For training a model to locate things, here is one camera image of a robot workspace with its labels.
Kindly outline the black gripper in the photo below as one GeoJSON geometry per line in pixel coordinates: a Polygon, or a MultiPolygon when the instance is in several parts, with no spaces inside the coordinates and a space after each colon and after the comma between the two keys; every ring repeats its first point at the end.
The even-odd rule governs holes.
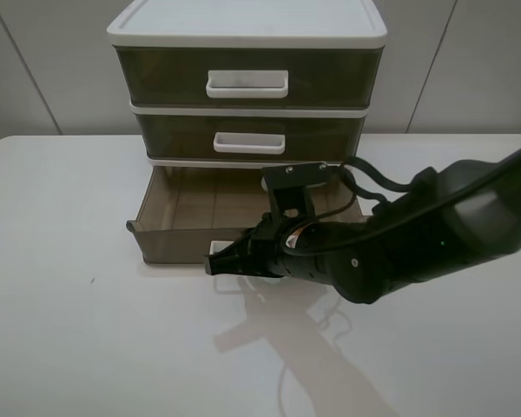
{"type": "Polygon", "coordinates": [[[352,248],[343,242],[351,238],[350,222],[268,213],[236,241],[211,241],[204,268],[208,275],[287,276],[350,287],[352,248]]]}

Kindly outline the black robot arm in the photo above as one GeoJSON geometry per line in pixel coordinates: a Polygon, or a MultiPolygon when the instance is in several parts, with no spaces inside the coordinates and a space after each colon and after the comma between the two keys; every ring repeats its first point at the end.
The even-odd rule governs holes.
{"type": "Polygon", "coordinates": [[[500,162],[457,161],[394,182],[352,156],[264,168],[270,202],[261,221],[207,256],[209,275],[290,277],[330,285],[371,304],[414,283],[521,249],[521,149],[500,162]],[[353,198],[375,201],[364,222],[317,213],[312,188],[340,181],[353,198]]]}

